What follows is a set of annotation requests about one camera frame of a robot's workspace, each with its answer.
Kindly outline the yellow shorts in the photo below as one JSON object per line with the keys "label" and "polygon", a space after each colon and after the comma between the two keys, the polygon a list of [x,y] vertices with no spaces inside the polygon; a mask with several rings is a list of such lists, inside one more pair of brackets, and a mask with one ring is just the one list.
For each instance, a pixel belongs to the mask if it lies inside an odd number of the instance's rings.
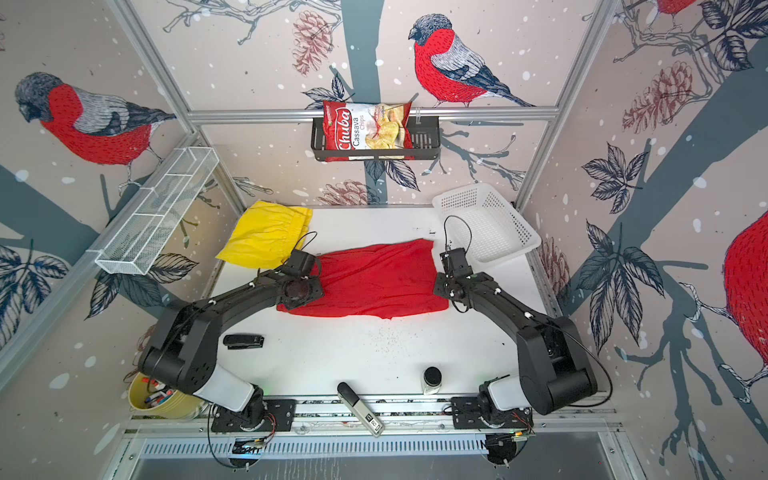
{"label": "yellow shorts", "polygon": [[304,245],[312,216],[309,208],[258,201],[240,217],[216,258],[249,269],[277,268]]}

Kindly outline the red shorts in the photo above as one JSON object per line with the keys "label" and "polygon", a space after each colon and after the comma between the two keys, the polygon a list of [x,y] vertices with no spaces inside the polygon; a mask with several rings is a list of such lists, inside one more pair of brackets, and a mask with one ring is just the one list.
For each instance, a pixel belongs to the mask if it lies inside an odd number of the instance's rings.
{"label": "red shorts", "polygon": [[320,279],[323,297],[290,313],[393,319],[444,311],[449,302],[434,294],[433,247],[431,240],[415,239],[320,255],[312,274]]}

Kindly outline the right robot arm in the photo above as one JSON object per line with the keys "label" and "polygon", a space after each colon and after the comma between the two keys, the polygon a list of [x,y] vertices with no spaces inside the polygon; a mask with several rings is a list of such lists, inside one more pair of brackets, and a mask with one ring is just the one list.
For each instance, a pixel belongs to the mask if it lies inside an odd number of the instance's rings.
{"label": "right robot arm", "polygon": [[597,392],[589,351],[570,319],[531,309],[490,275],[475,273],[463,248],[445,251],[440,259],[443,271],[434,293],[483,314],[514,340],[520,389],[537,413],[550,414]]}

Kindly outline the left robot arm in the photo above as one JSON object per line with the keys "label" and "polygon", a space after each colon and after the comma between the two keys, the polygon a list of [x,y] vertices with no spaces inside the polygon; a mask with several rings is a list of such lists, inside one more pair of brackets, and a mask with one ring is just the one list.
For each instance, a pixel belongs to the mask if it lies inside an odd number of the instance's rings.
{"label": "left robot arm", "polygon": [[218,363],[220,338],[261,310],[294,310],[321,299],[321,270],[317,257],[295,250],[279,267],[235,289],[169,306],[140,357],[139,371],[229,411],[247,428],[259,426],[266,416],[263,390]]}

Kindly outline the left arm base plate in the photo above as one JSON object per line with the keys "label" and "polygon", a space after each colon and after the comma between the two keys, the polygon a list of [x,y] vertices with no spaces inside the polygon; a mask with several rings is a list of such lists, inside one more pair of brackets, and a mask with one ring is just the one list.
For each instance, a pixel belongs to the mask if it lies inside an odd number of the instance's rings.
{"label": "left arm base plate", "polygon": [[217,407],[212,417],[214,433],[289,432],[296,412],[295,399],[262,400],[260,406],[248,406],[243,412]]}

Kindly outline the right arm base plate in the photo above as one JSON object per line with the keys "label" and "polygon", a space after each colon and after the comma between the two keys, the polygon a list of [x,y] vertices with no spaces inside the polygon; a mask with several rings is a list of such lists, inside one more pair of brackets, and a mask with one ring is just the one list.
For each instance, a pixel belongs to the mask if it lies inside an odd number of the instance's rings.
{"label": "right arm base plate", "polygon": [[530,407],[498,411],[482,406],[476,397],[452,397],[445,412],[451,417],[456,430],[529,431],[534,425],[533,410]]}

